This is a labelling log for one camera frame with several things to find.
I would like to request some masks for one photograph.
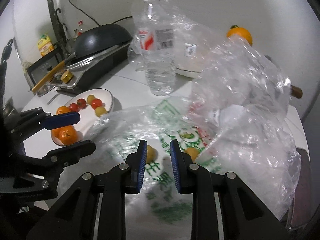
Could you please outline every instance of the power cord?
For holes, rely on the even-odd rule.
[[[81,11],[81,12],[83,12],[85,15],[87,15],[83,10],[81,10],[80,8],[78,8],[77,6],[75,6],[70,0],[68,0],[69,1],[69,3],[73,6],[73,7],[75,7],[76,9],[78,9],[79,11]],[[91,20],[93,20],[98,26],[101,26],[99,23],[97,23],[97,21],[94,19],[94,18],[92,18],[91,16],[89,16],[89,15],[87,15]],[[132,16],[128,16],[128,17],[124,17],[124,18],[121,18],[121,19],[119,19],[119,20],[116,20],[115,22],[113,22],[113,23],[117,23],[117,22],[120,22],[120,21],[122,21],[122,20],[125,20],[125,19],[129,19],[129,18],[132,18]]]
[[[76,9],[78,9],[79,11],[82,11],[85,15],[87,15],[83,10],[81,10],[80,8],[78,8],[77,6],[75,6],[70,0],[68,0],[69,1],[69,3],[74,7],[74,8],[76,8]],[[97,21],[94,19],[94,18],[92,18],[91,16],[89,16],[89,15],[87,15],[91,20],[93,20],[95,23],[96,23],[96,25],[98,25],[98,26],[101,26],[99,23],[97,23]]]
[[[128,16],[128,17],[121,18],[120,20],[116,20],[116,21],[113,22],[113,23],[117,23],[117,22],[120,22],[120,21],[122,21],[122,20],[129,19],[129,18],[132,18],[132,16]]]

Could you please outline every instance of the frying pan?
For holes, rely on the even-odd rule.
[[[72,52],[65,60],[61,61],[50,70],[33,88],[36,93],[47,81],[54,78],[55,73],[62,70],[71,60],[79,60],[114,45],[130,41],[131,35],[128,31],[117,24],[106,24],[82,33],[75,41]]]

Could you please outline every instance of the plastic water bottle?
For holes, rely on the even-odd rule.
[[[146,78],[153,94],[165,96],[175,84],[172,17],[161,6],[161,0],[143,1],[145,6],[137,25]]]

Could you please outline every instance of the wooden pan handle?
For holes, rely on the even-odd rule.
[[[291,95],[295,98],[302,98],[302,89],[296,86],[291,86]]]
[[[51,81],[54,74],[62,70],[65,66],[65,60],[62,60],[58,65],[56,65],[52,70],[50,70],[33,88],[32,92],[36,93],[42,86],[47,82]]]

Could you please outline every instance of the plastic bag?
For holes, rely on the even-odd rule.
[[[204,134],[184,118],[190,102],[168,98],[151,106],[139,106],[103,115],[89,129],[85,139],[96,144],[96,151],[66,167],[59,181],[64,193],[84,172],[100,174],[123,163],[137,150],[140,139],[157,150],[157,158],[146,165],[139,195],[126,195],[127,239],[190,239],[192,195],[178,194],[171,166],[170,141],[181,149],[195,147],[200,152]]]
[[[128,47],[128,61],[136,69],[136,71],[144,70],[138,32],[134,34],[132,41]]]
[[[208,55],[194,80],[188,118],[212,137],[196,162],[234,171],[278,218],[288,210],[301,160],[284,131],[291,82],[238,35]]]
[[[141,18],[142,3],[141,0],[132,5],[131,14],[135,23]],[[197,77],[204,68],[206,55],[223,40],[224,34],[190,20],[177,6],[173,5],[171,0],[160,0],[160,4],[163,10],[172,17],[173,21],[173,53],[176,73],[189,77]],[[133,50],[135,52],[140,50],[139,54],[141,54],[138,33],[134,40],[128,49],[128,55],[130,54],[130,56]],[[139,59],[132,59],[130,61],[137,63],[137,70],[143,70],[144,64],[142,61]]]
[[[288,76],[246,40],[233,35],[208,54],[206,68],[193,84],[192,119],[206,126],[212,111],[231,105],[258,104],[282,122],[290,93]]]
[[[240,114],[224,123],[195,162],[219,174],[235,172],[281,219],[299,181],[300,154],[285,122],[262,106],[239,107]]]

